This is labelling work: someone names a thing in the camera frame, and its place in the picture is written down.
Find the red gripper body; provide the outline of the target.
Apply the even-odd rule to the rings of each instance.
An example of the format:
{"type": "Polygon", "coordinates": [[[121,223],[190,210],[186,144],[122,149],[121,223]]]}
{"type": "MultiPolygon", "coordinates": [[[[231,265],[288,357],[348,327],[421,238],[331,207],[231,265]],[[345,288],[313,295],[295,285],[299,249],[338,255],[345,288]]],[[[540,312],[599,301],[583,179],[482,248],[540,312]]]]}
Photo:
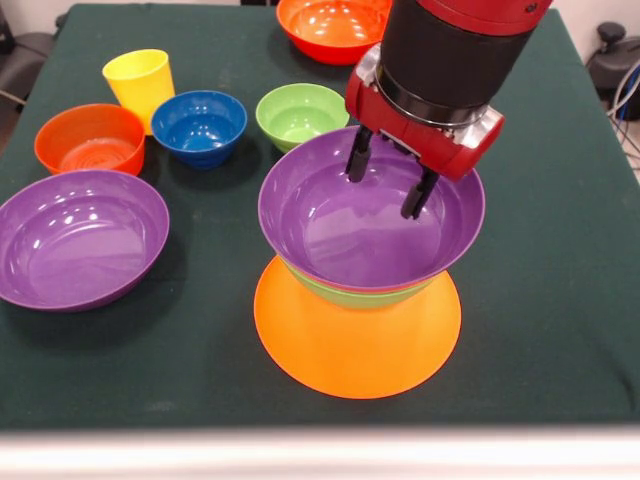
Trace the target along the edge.
{"type": "Polygon", "coordinates": [[[419,163],[458,180],[472,170],[500,135],[505,119],[490,108],[462,129],[420,124],[400,113],[383,97],[374,80],[374,67],[357,65],[347,84],[347,111],[373,135],[384,135],[415,155],[419,163]]]}

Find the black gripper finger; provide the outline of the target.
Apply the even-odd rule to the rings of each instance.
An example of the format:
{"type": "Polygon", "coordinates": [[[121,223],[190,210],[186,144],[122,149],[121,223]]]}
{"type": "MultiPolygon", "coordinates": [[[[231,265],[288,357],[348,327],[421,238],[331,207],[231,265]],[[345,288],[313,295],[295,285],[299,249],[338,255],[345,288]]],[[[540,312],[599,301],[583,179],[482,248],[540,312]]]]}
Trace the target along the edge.
{"type": "Polygon", "coordinates": [[[401,208],[401,215],[405,219],[417,220],[422,209],[435,188],[439,174],[428,167],[422,168],[420,181],[408,192],[401,208]]]}
{"type": "Polygon", "coordinates": [[[372,136],[373,132],[370,129],[364,125],[359,126],[345,169],[345,173],[352,183],[359,183],[367,171],[371,155],[370,142],[372,136]]]}

